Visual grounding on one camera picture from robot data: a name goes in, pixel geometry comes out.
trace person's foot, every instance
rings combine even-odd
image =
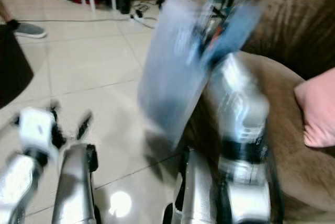
[[[19,37],[29,37],[29,38],[43,38],[47,35],[46,31],[41,27],[33,24],[19,23],[17,29],[14,30],[14,34]]]

